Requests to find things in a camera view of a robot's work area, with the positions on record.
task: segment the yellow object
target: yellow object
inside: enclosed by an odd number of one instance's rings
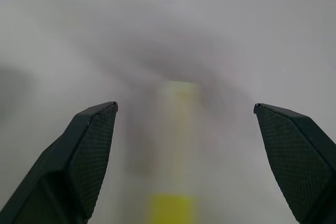
[[[149,224],[194,224],[198,85],[169,81],[161,86],[156,123],[157,160]]]
[[[181,195],[155,195],[152,198],[150,224],[193,224],[195,201]]]

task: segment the white background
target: white background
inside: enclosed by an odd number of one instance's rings
[[[296,223],[256,102],[336,139],[336,0],[0,0],[0,206],[79,111],[115,100],[90,223],[145,223],[146,112],[162,79],[204,88],[200,223]]]

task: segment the white surface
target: white surface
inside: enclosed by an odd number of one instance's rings
[[[141,222],[151,89],[177,79],[206,93],[199,222],[296,223],[253,106],[309,115],[336,139],[335,15],[335,0],[0,0],[0,205],[74,114],[116,100],[90,223]]]

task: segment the textured grip pad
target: textured grip pad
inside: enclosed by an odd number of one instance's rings
[[[68,166],[68,176],[83,215],[92,216],[105,176],[113,135],[113,107],[97,114],[88,125]]]
[[[275,179],[294,216],[303,222],[332,170],[291,119],[265,108],[257,116]]]

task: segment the blurry yellow stick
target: blurry yellow stick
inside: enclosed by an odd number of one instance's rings
[[[150,224],[195,223],[199,94],[198,85],[174,81],[166,83],[160,92],[158,127],[162,135]]]

